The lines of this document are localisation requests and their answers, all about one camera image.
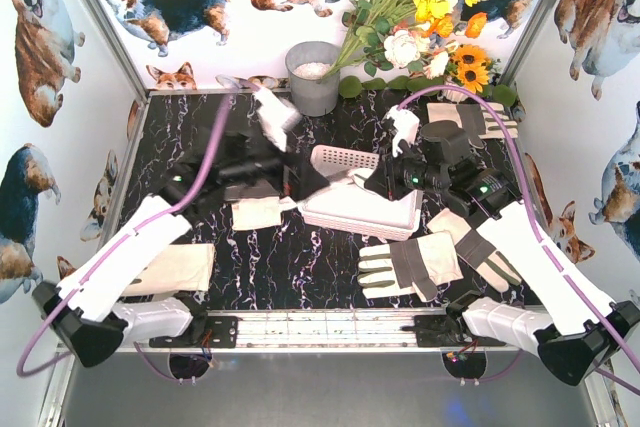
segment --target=black marble table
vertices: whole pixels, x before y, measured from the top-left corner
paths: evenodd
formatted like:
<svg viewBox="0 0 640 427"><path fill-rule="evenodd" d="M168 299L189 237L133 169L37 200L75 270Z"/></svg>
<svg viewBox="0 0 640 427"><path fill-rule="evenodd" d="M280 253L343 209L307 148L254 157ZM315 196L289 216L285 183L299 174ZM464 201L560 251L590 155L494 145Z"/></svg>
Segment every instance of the black marble table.
<svg viewBox="0 0 640 427"><path fill-rule="evenodd" d="M296 149L310 156L316 145L332 145L365 152L377 152L385 139L381 119L404 94L392 91L363 93L353 100L340 100L331 113L320 118L303 118L294 130ZM142 198L156 192L162 175L188 151L199 126L210 127L221 94L155 95L149 105L143 137L127 188L120 216L124 224ZM422 122L427 121L427 99L412 105ZM249 94L236 97L230 126L257 124L257 103ZM504 141L489 140L476 154L487 166L512 176ZM438 196L425 195L422 220L414 236L424 235L428 220L443 204ZM231 228L231 208L220 205L199 219L193 230L178 243L213 242L216 246L214 273L208 294L201 301L212 310L351 309L423 306L417 296L367 300L356 282L358 252L378 245L378 238L324 229L303 222L295 211L283 213L283 223L250 232ZM461 265L464 279L440 286L431 305L455 300L475 289L496 300L535 303L527 286L504 294L494 291L467 265Z"/></svg>

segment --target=white pebbles in bucket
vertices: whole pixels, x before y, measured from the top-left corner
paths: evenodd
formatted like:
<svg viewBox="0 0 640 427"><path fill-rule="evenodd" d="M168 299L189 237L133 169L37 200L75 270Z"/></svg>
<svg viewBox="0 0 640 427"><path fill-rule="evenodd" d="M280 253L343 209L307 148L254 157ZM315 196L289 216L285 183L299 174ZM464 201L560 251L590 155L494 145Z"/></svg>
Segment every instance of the white pebbles in bucket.
<svg viewBox="0 0 640 427"><path fill-rule="evenodd" d="M293 71L293 73L307 80L318 80L324 77L324 74L331 69L330 64L324 64L322 62L309 62L308 64L302 64Z"/></svg>

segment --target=gray floor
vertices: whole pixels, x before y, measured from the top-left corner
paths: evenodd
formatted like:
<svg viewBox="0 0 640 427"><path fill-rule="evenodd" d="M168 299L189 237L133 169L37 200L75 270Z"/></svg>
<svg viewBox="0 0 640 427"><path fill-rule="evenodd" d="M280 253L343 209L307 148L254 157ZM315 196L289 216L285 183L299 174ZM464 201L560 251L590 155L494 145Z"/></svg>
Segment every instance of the gray floor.
<svg viewBox="0 0 640 427"><path fill-rule="evenodd" d="M490 353L489 374L513 352ZM440 354L218 355L196 386L156 377L135 354L74 373L67 427L585 427L583 388L524 355L478 387L447 380ZM166 370L167 356L152 360Z"/></svg>

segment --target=gray bucket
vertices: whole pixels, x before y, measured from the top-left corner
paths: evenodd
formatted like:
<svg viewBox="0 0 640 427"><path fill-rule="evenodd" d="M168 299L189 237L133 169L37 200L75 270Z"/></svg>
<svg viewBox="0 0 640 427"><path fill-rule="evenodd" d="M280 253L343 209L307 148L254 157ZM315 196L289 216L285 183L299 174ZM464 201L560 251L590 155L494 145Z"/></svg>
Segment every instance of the gray bucket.
<svg viewBox="0 0 640 427"><path fill-rule="evenodd" d="M302 115L320 117L336 107L340 72L326 79L309 80L298 77L293 71L310 62L333 65L339 54L340 48L328 42L302 42L287 52L285 64L289 71L291 96Z"/></svg>

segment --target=white plastic basket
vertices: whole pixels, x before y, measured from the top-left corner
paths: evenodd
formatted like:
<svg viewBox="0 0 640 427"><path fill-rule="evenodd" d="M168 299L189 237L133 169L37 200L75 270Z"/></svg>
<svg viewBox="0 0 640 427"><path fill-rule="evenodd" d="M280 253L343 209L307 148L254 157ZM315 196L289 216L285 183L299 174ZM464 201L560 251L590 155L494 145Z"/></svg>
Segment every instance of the white plastic basket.
<svg viewBox="0 0 640 427"><path fill-rule="evenodd" d="M318 145L311 164L324 176L354 169L375 169L378 156L368 152ZM422 193L414 191L391 202L364 192L354 184L340 185L298 205L304 221L328 229L371 235L389 240L407 240L420 225Z"/></svg>

